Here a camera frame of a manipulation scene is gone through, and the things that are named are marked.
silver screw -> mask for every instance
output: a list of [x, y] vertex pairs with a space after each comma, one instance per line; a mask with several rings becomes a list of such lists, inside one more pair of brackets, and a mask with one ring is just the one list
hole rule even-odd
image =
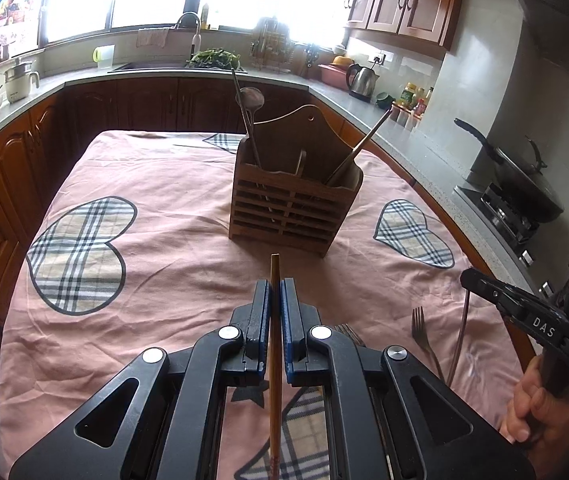
[[318, 325], [311, 329], [311, 335], [315, 339], [327, 339], [331, 337], [331, 329], [328, 326]]
[[142, 360], [146, 363], [157, 363], [162, 359], [164, 352], [160, 348], [149, 348], [142, 354]]
[[223, 326], [218, 330], [218, 335], [223, 339], [235, 339], [240, 335], [240, 330], [234, 326]]
[[394, 361], [402, 361], [407, 358], [407, 349], [400, 345], [393, 345], [387, 348], [387, 355]]

metal fork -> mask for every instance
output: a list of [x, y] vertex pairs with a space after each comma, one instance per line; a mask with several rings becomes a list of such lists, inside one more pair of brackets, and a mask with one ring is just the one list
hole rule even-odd
[[335, 329], [340, 332], [341, 334], [346, 335], [351, 341], [353, 341], [356, 345], [359, 346], [366, 346], [364, 341], [360, 339], [360, 336], [355, 333], [355, 331], [349, 326], [349, 323], [341, 323], [335, 326]]
[[435, 362], [435, 367], [438, 369], [438, 377], [440, 381], [444, 382], [444, 374], [442, 373], [442, 368], [440, 368], [438, 356], [435, 355], [426, 335], [426, 323], [424, 322], [424, 309], [422, 307], [414, 308], [411, 313], [411, 336], [418, 346], [431, 356], [431, 359]]

faucet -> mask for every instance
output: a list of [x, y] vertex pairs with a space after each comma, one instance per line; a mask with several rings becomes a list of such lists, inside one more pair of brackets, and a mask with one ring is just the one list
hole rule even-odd
[[196, 17], [196, 35], [194, 36], [193, 40], [191, 41], [191, 56], [189, 57], [189, 61], [193, 59], [194, 55], [200, 52], [200, 45], [202, 44], [202, 36], [200, 35], [200, 27], [202, 27], [202, 22], [200, 21], [200, 16], [197, 15], [196, 12], [189, 10], [188, 12], [184, 12], [182, 16], [180, 16], [176, 22], [176, 24], [172, 27], [173, 30], [178, 28], [178, 25], [182, 21], [187, 14], [192, 14]]

wooden utensil holder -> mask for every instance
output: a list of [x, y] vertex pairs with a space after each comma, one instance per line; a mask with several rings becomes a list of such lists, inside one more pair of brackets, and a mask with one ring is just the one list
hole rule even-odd
[[[256, 123], [254, 131], [263, 168], [256, 166], [250, 140], [245, 137], [236, 155], [229, 238], [246, 236], [324, 256], [362, 186], [363, 174], [352, 163], [336, 187], [305, 176], [326, 178], [351, 148], [312, 105], [283, 118]], [[268, 142], [269, 136], [278, 131], [279, 142]], [[270, 146], [286, 153], [271, 152]], [[292, 161], [299, 159], [301, 150], [307, 152], [307, 159], [305, 170], [298, 177]], [[279, 170], [281, 161], [289, 167], [288, 171], [268, 171]], [[318, 168], [322, 166], [328, 169], [322, 169], [319, 175]]]

stainless steel kettle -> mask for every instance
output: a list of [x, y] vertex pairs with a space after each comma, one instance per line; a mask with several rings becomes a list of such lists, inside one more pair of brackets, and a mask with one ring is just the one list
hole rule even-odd
[[354, 63], [346, 70], [346, 85], [349, 87], [349, 94], [369, 103], [378, 77], [379, 75], [373, 69]]

